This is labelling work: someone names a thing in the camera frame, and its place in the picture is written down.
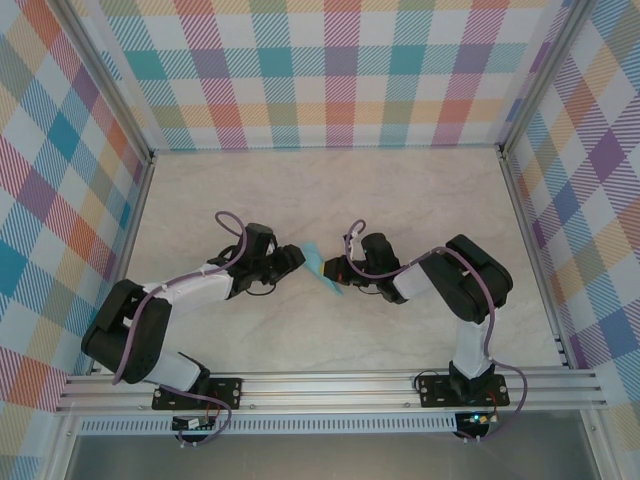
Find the purple cable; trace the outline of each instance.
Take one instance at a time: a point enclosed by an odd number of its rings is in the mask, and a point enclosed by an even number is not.
[[[242,220],[240,220],[240,218],[238,218],[236,215],[234,215],[231,212],[221,211],[216,213],[215,215],[216,222],[218,222],[218,224],[220,224],[222,228],[224,228],[228,232],[233,233],[234,235],[236,234],[236,232],[231,230],[227,225],[225,225],[222,222],[222,220],[220,220],[220,217],[223,215],[233,219],[240,227],[240,231],[242,232],[241,234],[238,234],[238,236],[242,237],[242,244],[240,245],[240,251],[236,254],[235,257],[233,257],[231,260],[229,260],[227,263],[225,263],[221,267],[207,270],[206,273],[197,271],[197,272],[191,272],[191,273],[187,273],[185,275],[176,277],[154,288],[142,299],[142,301],[140,302],[140,305],[138,305],[138,308],[136,309],[136,313],[133,315],[133,320],[131,321],[131,326],[129,327],[129,334],[127,335],[127,342],[125,343],[124,351],[122,353],[122,359],[120,360],[120,365],[118,365],[118,370],[116,371],[113,377],[113,382],[112,382],[113,385],[117,385],[118,382],[120,382],[120,380],[122,379],[122,374],[124,373],[124,370],[127,366],[127,362],[129,361],[129,355],[131,355],[133,339],[136,334],[136,329],[138,328],[138,322],[140,321],[140,316],[142,315],[142,311],[144,310],[144,307],[146,307],[147,303],[149,303],[149,301],[154,297],[154,295],[161,292],[165,287],[167,288],[172,287],[178,283],[184,282],[185,280],[190,280],[196,277],[209,276],[209,275],[214,275],[216,273],[220,273],[223,270],[226,270],[227,268],[229,268],[231,265],[235,264],[238,260],[240,260],[240,257],[242,257],[242,255],[244,254],[244,251],[247,249],[247,231],[244,228],[244,224],[242,223]]]
[[[349,265],[351,266],[351,268],[357,274],[362,275],[365,278],[370,278],[371,280],[380,280],[380,279],[383,279],[383,278],[388,278],[388,277],[392,277],[392,276],[398,275],[399,273],[404,272],[407,268],[415,265],[416,263],[420,262],[424,258],[428,257],[432,253],[441,252],[441,253],[447,253],[447,254],[451,255],[452,257],[454,257],[456,260],[458,260],[458,262],[460,262],[469,271],[469,273],[473,276],[475,281],[478,282],[478,285],[480,286],[480,289],[482,290],[482,293],[484,294],[485,298],[487,299],[487,304],[489,305],[489,327],[487,328],[487,336],[484,339],[484,346],[483,346],[484,355],[485,355],[485,357],[487,357],[492,363],[494,363],[498,367],[504,368],[506,370],[511,370],[513,372],[516,372],[518,375],[520,375],[520,378],[522,378],[522,398],[520,399],[520,402],[518,402],[518,406],[516,407],[515,411],[513,412],[513,415],[499,429],[488,433],[487,435],[484,436],[484,438],[485,439],[487,439],[487,438],[495,438],[496,436],[501,435],[502,432],[504,432],[507,429],[507,427],[509,427],[510,425],[513,424],[513,421],[515,420],[515,418],[518,416],[518,414],[522,410],[522,407],[524,407],[524,402],[527,400],[527,393],[529,392],[529,383],[527,382],[526,375],[524,374],[524,372],[520,368],[514,367],[513,365],[507,365],[506,363],[501,363],[501,362],[495,360],[494,358],[492,358],[491,354],[489,353],[489,343],[491,342],[491,335],[493,335],[493,329],[495,328],[495,324],[496,324],[496,310],[495,310],[495,306],[493,304],[493,299],[491,298],[491,292],[489,292],[489,288],[487,287],[487,285],[482,280],[482,277],[480,276],[480,274],[476,271],[475,268],[473,268],[473,266],[469,262],[467,262],[462,257],[462,255],[460,255],[455,250],[451,250],[450,248],[447,248],[447,247],[436,247],[433,250],[431,250],[431,251],[421,255],[420,257],[416,258],[415,260],[409,262],[407,265],[405,265],[403,267],[400,267],[399,269],[397,269],[394,272],[383,273],[383,274],[380,274],[380,275],[370,275],[368,273],[365,273],[362,270],[360,270],[358,267],[355,266],[355,264],[353,263],[353,260],[351,260],[351,256],[350,256],[350,244],[351,244],[351,240],[353,238],[353,232],[354,232],[354,230],[356,229],[356,227],[358,225],[362,225],[362,228],[360,228],[358,230],[358,234],[360,234],[367,227],[367,222],[365,222],[363,219],[359,219],[359,220],[356,220],[353,223],[353,225],[351,225],[351,228],[349,228],[349,230],[347,232],[347,235],[345,237],[345,240],[344,240],[345,255],[347,257],[347,261],[349,262]]]
[[[194,448],[199,447],[200,445],[205,445],[211,442],[212,440],[216,439],[223,431],[227,429],[227,427],[229,427],[229,424],[231,424],[231,407],[227,403],[223,402],[222,400],[218,400],[217,398],[213,398],[213,397],[207,397],[205,395],[197,395],[195,393],[183,392],[182,390],[178,390],[177,388],[169,387],[167,385],[160,385],[160,387],[166,390],[167,392],[171,392],[176,395],[181,395],[183,397],[193,398],[195,400],[202,400],[208,403],[213,403],[215,405],[220,405],[227,412],[229,412],[229,415],[227,416],[227,419],[225,420],[225,422],[215,432],[207,435],[204,438],[204,440],[200,440],[199,442],[187,442],[184,438],[182,438],[182,430],[180,430],[178,432],[178,438],[182,442],[182,445],[190,445]]]

